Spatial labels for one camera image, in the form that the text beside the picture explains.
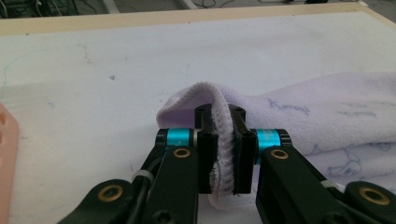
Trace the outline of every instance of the zip tie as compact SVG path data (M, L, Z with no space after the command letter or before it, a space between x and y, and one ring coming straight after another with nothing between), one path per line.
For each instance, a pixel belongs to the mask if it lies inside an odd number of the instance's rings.
M338 190L340 190L341 192L346 191L346 187L344 185L335 183L331 180L323 180L320 182L320 184L323 185L324 188L328 189L328 188L336 188Z
M151 185L154 183L154 175L148 170L138 170L138 171L136 171L136 173L134 173L134 175L132 176L132 182L131 183L134 183L134 179L137 176L143 176L143 177L149 179L149 182L150 182Z

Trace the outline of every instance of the folded cloth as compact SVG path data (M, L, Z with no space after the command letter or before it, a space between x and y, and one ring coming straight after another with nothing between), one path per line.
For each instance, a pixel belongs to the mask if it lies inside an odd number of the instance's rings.
M209 195L219 209L254 209L257 188L233 195L228 104L247 111L251 129L288 131L293 145L328 178L344 184L374 180L396 190L396 74L337 74L255 96L200 82L171 96L157 122L161 128L193 128L193 110L204 104L212 104L219 135Z

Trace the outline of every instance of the brass ring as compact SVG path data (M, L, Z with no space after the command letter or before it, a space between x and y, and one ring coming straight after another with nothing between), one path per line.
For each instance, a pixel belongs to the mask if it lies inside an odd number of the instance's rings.
M363 187L359 189L359 193L361 194L361 197L363 197L365 200L371 203L376 203L378 205L383 205L383 206L390 204L390 200L388 196L379 190ZM373 198L370 194L375 194L375 196L377 196L378 199Z
M280 149L272 150L271 155L280 160L285 160L289 157L289 154L286 151Z
M114 189L116 192L111 195L107 195L110 189ZM117 200L122 194L122 187L120 185L109 185L102 188L98 193L98 198L100 201L109 203Z
M173 152L176 158L184 159L190 156L191 152L186 148L178 148Z

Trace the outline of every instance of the floor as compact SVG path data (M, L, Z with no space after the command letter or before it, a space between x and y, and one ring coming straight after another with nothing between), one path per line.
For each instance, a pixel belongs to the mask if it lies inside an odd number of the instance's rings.
M185 9L182 0L0 0L1 18L106 14L108 4L119 13ZM304 4L305 0L191 0L198 8L266 7ZM329 2L355 0L329 0ZM362 0L372 10L396 22L396 0Z

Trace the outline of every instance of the lavender cloth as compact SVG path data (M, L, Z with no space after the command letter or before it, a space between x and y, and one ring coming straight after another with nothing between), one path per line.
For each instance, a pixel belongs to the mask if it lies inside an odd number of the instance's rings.
M193 109L209 103L219 134L209 200L219 209L255 208L255 185L249 195L232 195L233 125L227 104L247 111L249 128L286 129L294 146L329 179L367 180L396 191L396 74L337 74L256 96L197 83L170 97L158 124L193 128Z

